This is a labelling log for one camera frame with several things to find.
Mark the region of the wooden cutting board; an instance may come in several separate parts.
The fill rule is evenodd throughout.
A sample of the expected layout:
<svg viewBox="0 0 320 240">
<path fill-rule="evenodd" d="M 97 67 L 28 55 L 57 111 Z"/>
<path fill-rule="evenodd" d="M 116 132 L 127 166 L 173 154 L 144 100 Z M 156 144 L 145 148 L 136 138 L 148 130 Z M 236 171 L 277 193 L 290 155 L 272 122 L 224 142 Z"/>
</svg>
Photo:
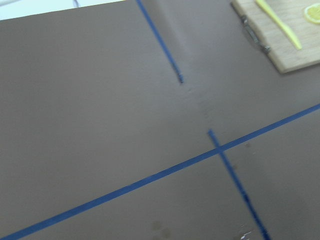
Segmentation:
<svg viewBox="0 0 320 240">
<path fill-rule="evenodd" d="M 280 73 L 288 73 L 320 63 L 320 25 L 305 17 L 305 9 L 318 0 L 267 0 L 266 3 L 298 37 L 298 50 L 277 24 L 254 0 L 231 2 L 240 17 L 246 16 L 257 38 L 270 47 L 267 54 Z"/>
</svg>

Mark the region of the yellow plastic knife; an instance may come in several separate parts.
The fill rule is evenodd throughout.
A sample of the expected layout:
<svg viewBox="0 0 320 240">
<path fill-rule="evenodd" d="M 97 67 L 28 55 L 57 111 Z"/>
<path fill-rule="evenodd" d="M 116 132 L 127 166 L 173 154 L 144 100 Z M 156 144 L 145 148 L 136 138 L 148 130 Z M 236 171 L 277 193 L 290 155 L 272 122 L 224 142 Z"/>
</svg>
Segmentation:
<svg viewBox="0 0 320 240">
<path fill-rule="evenodd" d="M 297 50 L 302 49 L 302 44 L 294 31 L 285 24 L 276 14 L 272 7 L 265 0 L 256 0 L 255 3 L 275 22 L 275 24 L 283 31 L 289 41 Z"/>
</svg>

